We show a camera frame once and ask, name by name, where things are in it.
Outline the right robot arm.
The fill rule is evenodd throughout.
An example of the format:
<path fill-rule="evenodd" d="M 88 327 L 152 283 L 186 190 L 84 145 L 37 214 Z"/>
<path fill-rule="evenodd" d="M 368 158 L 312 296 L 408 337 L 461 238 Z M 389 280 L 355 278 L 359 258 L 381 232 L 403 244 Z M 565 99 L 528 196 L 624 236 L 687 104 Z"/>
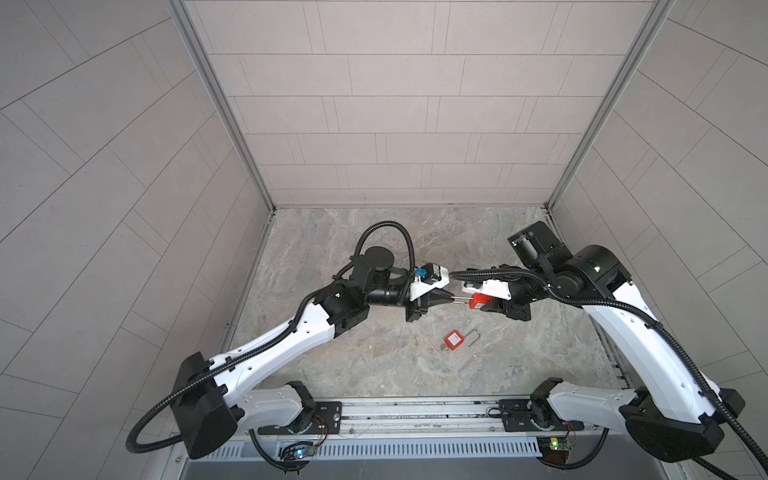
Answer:
<path fill-rule="evenodd" d="M 635 389 L 588 388 L 549 378 L 530 395 L 540 426 L 577 421 L 629 435 L 644 451 L 667 463 L 691 460 L 722 479 L 727 473 L 705 461 L 729 425 L 761 466 L 767 455 L 739 423 L 745 407 L 734 389 L 719 387 L 695 365 L 658 321 L 607 248 L 588 245 L 577 253 L 543 222 L 508 239 L 520 265 L 454 271 L 462 289 L 483 295 L 484 310 L 525 320 L 532 303 L 551 299 L 579 307 L 618 347 L 640 377 Z"/>

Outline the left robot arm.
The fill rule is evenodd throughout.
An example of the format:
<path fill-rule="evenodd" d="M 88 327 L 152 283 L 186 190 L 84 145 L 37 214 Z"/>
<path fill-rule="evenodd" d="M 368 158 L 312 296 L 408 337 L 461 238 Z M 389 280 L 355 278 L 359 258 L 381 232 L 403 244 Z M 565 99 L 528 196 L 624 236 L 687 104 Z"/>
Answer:
<path fill-rule="evenodd" d="M 314 419 L 307 387 L 292 381 L 275 389 L 259 384 L 302 354 L 362 323 L 371 306 L 399 307 L 405 319 L 420 319 L 432 306 L 453 302 L 450 274 L 435 263 L 417 266 L 408 230 L 380 221 L 360 236 L 349 262 L 326 286 L 307 294 L 283 324 L 228 352 L 184 359 L 169 395 L 132 427 L 125 446 L 133 454 L 175 444 L 199 459 L 241 430 L 276 426 L 293 433 Z"/>

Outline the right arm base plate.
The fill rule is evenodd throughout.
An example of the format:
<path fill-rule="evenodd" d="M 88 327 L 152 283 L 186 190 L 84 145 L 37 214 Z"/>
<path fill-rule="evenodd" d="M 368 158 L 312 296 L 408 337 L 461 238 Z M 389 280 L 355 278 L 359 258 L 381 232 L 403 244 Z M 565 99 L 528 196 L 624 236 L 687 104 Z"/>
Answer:
<path fill-rule="evenodd" d="M 583 431 L 580 421 L 565 422 L 554 416 L 541 420 L 531 407 L 527 398 L 502 399 L 495 406 L 486 409 L 486 414 L 493 419 L 500 419 L 504 431 L 510 432 L 568 432 Z"/>

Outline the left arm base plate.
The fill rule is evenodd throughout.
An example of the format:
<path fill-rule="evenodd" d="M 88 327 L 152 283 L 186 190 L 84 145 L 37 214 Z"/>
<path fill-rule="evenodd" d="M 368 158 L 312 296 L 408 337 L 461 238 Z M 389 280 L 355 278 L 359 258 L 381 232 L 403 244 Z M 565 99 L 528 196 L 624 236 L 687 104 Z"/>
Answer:
<path fill-rule="evenodd" d="M 319 401 L 314 411 L 302 413 L 298 420 L 288 426 L 265 426 L 258 429 L 262 436 L 278 435 L 325 435 L 338 434 L 343 404 L 340 401 Z"/>

